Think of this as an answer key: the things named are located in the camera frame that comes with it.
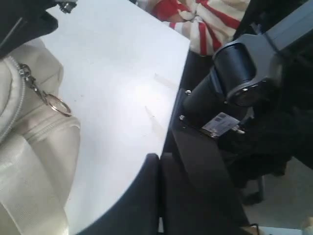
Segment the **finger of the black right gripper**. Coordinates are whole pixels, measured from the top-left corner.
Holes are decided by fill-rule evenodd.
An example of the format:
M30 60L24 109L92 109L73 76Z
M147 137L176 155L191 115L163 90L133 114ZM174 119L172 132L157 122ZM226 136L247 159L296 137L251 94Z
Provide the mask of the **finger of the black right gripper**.
M0 2L0 56L58 28L58 20L47 12L58 6L65 14L77 6L75 0L2 0Z

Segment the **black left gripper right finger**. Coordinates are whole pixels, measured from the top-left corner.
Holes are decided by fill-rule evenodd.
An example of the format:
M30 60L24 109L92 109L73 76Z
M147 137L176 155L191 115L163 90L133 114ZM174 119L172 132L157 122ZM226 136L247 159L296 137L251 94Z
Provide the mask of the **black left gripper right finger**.
M163 227L166 235L247 235L239 222L227 218L229 211L195 189L171 154L160 158Z

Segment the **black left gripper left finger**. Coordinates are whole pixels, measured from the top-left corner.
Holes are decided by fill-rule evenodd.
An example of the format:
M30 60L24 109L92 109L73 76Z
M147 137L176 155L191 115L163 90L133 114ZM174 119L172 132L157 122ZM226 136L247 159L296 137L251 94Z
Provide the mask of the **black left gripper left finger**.
M126 192L81 235L156 235L158 233L159 157L145 161Z

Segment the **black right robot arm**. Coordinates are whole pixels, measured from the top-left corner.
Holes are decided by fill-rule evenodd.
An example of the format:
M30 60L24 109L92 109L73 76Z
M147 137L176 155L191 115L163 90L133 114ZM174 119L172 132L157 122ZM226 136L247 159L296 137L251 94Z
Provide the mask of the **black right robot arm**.
M184 102L185 123L204 133L219 112L234 116L265 102L275 89L286 86L286 77L278 70L287 59L306 61L295 52L301 40L288 37L282 45L278 25L253 35L253 23L266 25L267 14L278 10L276 0L138 0L137 6L190 40L192 51L212 55L208 76Z

